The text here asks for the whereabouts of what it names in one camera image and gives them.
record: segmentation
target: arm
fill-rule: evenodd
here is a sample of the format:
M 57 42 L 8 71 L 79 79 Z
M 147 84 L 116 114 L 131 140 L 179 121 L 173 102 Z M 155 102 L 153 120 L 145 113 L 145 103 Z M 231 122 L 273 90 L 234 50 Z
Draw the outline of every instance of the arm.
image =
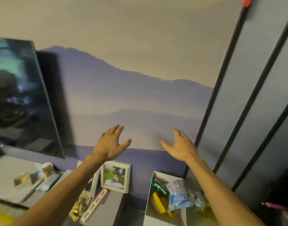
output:
M 13 226 L 60 226 L 69 214 L 75 201 L 94 173 L 105 161 L 115 159 L 130 144 L 131 139 L 119 145 L 124 126 L 112 127 L 102 133 L 93 153 L 69 176 L 49 191 L 38 203 L 21 216 Z
M 174 129 L 174 135 L 174 146 L 161 141 L 162 147 L 176 159 L 186 162 L 191 168 L 208 198 L 218 223 L 221 226 L 265 226 L 199 157 L 193 142 L 179 130 Z

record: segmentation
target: ruler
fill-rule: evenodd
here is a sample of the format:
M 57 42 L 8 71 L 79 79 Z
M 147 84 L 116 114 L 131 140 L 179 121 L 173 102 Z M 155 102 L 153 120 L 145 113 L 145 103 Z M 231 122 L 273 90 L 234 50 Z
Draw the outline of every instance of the ruler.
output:
M 100 204 L 100 202 L 102 201 L 102 199 L 105 197 L 105 195 L 107 194 L 108 190 L 107 189 L 103 189 L 101 191 L 101 193 L 97 196 L 97 198 L 95 199 L 95 201 L 91 204 L 91 206 L 88 208 L 88 210 L 84 213 L 84 215 L 82 216 L 82 218 L 80 219 L 81 222 L 85 223 L 93 214 L 93 212 L 96 210 L 96 208 L 98 207 L 98 205 Z

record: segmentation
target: left hand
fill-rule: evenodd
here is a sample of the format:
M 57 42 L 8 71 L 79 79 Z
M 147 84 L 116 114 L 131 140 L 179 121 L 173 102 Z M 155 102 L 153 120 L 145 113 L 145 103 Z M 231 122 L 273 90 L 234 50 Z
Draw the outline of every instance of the left hand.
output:
M 93 155 L 101 157 L 104 161 L 111 161 L 119 156 L 131 144 L 131 139 L 126 140 L 123 144 L 119 144 L 119 137 L 124 129 L 124 126 L 119 126 L 120 125 L 116 125 L 106 132 L 101 133 L 92 152 Z

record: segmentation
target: wall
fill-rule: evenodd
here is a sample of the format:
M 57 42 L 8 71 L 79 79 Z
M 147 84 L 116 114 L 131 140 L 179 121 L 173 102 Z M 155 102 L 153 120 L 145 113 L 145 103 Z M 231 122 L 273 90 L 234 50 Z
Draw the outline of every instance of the wall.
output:
M 229 188 L 235 185 L 288 105 L 288 38 L 277 59 L 272 59 L 287 23 L 288 0 L 253 1 L 199 143 L 199 154 L 212 169 L 223 150 L 227 150 L 216 175 Z M 268 66 L 271 69 L 265 75 Z M 252 97 L 253 92 L 257 92 L 256 97 Z M 249 111 L 241 122 L 246 108 Z M 240 128 L 231 139 L 236 125 Z M 270 184 L 287 168 L 288 117 L 236 194 L 255 208 Z M 196 182 L 192 172 L 187 177 Z
M 66 159 L 6 148 L 62 170 L 122 124 L 131 194 L 146 204 L 153 170 L 183 174 L 160 140 L 195 139 L 243 0 L 0 0 L 0 36 L 33 40 Z

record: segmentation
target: white box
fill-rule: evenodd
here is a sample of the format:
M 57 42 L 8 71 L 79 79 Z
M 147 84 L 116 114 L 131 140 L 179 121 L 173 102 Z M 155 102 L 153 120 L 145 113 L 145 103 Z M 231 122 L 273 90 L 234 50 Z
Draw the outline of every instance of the white box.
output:
M 154 171 L 152 175 L 152 179 L 158 178 L 160 180 L 165 180 L 167 182 L 176 181 L 178 177 L 163 174 L 161 172 Z M 149 197 L 146 205 L 146 211 L 145 211 L 145 217 L 144 217 L 144 224 L 143 226 L 152 226 L 152 225 L 158 225 L 158 226 L 187 226 L 187 217 L 186 217 L 186 209 L 182 208 L 180 210 L 180 215 L 175 217 L 170 217 L 167 213 L 159 214 L 157 213 L 154 208 L 152 207 L 150 203 L 150 198 L 152 198 L 152 194 L 155 192 L 155 190 L 150 186 L 149 190 Z

